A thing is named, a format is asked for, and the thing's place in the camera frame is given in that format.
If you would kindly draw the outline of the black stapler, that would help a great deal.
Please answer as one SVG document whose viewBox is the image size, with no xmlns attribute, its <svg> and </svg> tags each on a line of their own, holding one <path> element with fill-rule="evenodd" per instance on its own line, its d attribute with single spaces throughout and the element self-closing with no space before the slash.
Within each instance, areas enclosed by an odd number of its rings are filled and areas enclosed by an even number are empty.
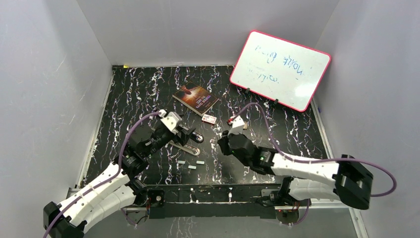
<svg viewBox="0 0 420 238">
<path fill-rule="evenodd" d="M 186 124 L 183 124 L 183 123 L 181 123 L 179 126 L 182 126 L 182 127 L 189 127 L 189 126 L 187 126 Z M 200 134 L 200 133 L 198 133 L 198 132 L 194 132 L 194 135 L 196 136 L 196 138 L 195 139 L 191 139 L 191 140 L 193 140 L 193 141 L 195 141 L 196 143 L 203 143 L 203 141 L 204 141 L 204 136 L 202 135 L 202 134 Z"/>
</svg>

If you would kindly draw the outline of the beige stapler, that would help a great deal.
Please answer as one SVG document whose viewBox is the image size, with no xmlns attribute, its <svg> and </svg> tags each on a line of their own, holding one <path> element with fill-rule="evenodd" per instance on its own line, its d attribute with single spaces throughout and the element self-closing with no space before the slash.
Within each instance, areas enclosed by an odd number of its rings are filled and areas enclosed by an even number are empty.
<svg viewBox="0 0 420 238">
<path fill-rule="evenodd" d="M 198 147 L 192 146 L 190 144 L 182 146 L 179 143 L 174 143 L 173 141 L 170 141 L 169 144 L 194 156 L 198 156 L 201 152 Z"/>
</svg>

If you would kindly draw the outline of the red white staple box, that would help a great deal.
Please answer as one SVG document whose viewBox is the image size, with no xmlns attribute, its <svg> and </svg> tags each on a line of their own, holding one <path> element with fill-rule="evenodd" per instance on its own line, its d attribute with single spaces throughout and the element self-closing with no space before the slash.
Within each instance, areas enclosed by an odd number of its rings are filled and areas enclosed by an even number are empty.
<svg viewBox="0 0 420 238">
<path fill-rule="evenodd" d="M 214 117 L 214 116 L 210 116 L 210 115 L 207 115 L 207 114 L 204 114 L 202 116 L 202 121 L 205 122 L 205 123 L 215 124 L 216 120 L 217 120 L 217 118 Z"/>
</svg>

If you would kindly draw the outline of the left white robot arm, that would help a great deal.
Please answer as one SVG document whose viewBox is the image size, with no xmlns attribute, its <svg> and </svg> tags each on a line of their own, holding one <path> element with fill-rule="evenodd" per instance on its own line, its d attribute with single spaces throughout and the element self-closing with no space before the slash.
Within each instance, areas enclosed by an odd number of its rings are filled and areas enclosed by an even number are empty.
<svg viewBox="0 0 420 238">
<path fill-rule="evenodd" d="M 148 204 L 149 189 L 137 179 L 149 165 L 148 157 L 170 142 L 187 147 L 189 140 L 204 140 L 178 115 L 160 116 L 155 128 L 144 125 L 152 116 L 157 113 L 144 116 L 130 128 L 119 154 L 98 177 L 71 197 L 43 208 L 44 237 L 82 238 L 114 212 Z"/>
</svg>

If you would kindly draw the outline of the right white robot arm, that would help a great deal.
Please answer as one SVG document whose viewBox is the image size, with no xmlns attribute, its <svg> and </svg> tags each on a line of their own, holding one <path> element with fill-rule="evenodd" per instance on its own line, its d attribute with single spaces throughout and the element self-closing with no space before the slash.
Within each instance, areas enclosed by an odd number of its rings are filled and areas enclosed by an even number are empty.
<svg viewBox="0 0 420 238">
<path fill-rule="evenodd" d="M 359 210 L 369 208 L 373 174 L 353 158 L 344 156 L 336 162 L 281 154 L 256 146 L 243 134 L 228 131 L 217 143 L 223 155 L 234 156 L 252 171 L 282 177 L 278 197 L 285 205 L 306 199 L 329 199 Z"/>
</svg>

